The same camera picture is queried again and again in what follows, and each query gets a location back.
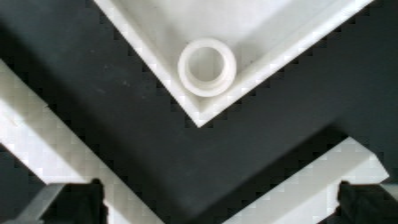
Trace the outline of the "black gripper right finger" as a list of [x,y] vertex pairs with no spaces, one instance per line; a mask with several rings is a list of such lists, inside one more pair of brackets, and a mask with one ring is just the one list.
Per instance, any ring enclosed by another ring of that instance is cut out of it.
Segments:
[[342,181],[335,212],[335,224],[398,224],[398,184]]

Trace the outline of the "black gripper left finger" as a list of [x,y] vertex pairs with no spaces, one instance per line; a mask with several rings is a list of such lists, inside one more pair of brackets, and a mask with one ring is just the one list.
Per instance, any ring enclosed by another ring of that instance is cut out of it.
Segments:
[[108,224],[102,183],[53,183],[39,191],[12,224]]

